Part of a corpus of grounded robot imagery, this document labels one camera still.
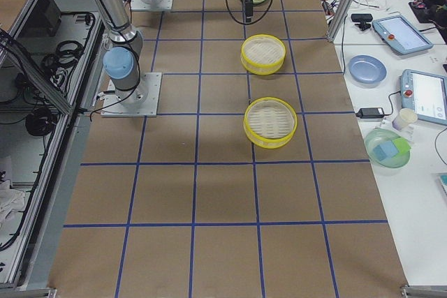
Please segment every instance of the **power adapter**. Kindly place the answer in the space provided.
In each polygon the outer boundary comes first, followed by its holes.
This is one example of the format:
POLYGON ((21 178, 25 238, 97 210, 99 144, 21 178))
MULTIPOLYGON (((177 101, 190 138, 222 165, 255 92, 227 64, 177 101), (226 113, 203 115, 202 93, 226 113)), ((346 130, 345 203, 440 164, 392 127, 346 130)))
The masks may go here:
POLYGON ((382 107, 360 108, 356 117, 360 119, 381 119, 385 116, 382 107))

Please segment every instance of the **metal base plate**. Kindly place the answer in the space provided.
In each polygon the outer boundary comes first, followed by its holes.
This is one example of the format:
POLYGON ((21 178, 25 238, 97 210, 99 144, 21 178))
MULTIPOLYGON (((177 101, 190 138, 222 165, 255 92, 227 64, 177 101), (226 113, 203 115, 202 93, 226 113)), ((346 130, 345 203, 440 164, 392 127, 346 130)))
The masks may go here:
POLYGON ((159 3, 144 3, 141 0, 132 0, 132 12, 161 12, 173 9, 174 0, 163 0, 159 3))
MULTIPOLYGON (((161 87, 161 73, 143 73, 141 75, 141 85, 145 85, 148 90, 147 98, 141 104, 116 104, 106 107, 101 111, 103 117, 155 117, 156 110, 159 106, 159 96, 161 87)), ((107 90, 115 90, 112 81, 109 81, 107 90)), ((111 105, 118 101, 116 95, 110 94, 105 96, 104 106, 111 105)))

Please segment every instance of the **light green bowl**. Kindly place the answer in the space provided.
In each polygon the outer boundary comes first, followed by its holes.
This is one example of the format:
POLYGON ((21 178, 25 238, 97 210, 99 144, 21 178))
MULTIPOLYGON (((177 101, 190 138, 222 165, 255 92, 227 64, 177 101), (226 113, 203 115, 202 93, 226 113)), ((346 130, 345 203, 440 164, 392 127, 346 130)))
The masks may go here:
POLYGON ((409 151, 403 155, 385 158, 382 161, 380 161, 374 154, 374 148, 377 147, 379 144, 384 143, 386 141, 393 141, 399 137, 400 136, 398 134, 392 131, 387 131, 386 129, 380 129, 380 128, 374 129, 368 135, 366 135, 365 147, 366 152, 368 153, 368 156, 371 159, 371 161, 384 167, 392 167, 392 168, 403 167, 404 165, 406 165, 410 160, 409 151))

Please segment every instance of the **round yellow basket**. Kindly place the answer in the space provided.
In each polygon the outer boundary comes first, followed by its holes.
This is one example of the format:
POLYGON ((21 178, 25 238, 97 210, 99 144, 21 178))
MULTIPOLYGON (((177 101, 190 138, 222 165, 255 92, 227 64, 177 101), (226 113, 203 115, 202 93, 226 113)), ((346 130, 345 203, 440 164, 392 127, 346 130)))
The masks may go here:
POLYGON ((241 48, 240 60, 244 68, 256 75, 276 73, 286 57, 286 47, 281 40, 271 35, 250 36, 241 48))
POLYGON ((298 120, 293 108, 278 98, 252 102, 244 115, 244 131, 250 141, 266 149, 284 146, 296 131, 298 120))

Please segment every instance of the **paper cup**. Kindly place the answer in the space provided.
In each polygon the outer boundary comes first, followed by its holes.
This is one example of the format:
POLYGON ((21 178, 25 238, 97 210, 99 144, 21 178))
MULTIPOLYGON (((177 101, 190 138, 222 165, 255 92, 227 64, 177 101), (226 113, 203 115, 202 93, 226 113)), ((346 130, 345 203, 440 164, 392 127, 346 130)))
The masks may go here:
POLYGON ((418 115, 413 110, 402 108, 397 117, 393 120, 393 127, 400 131, 417 120, 418 115))

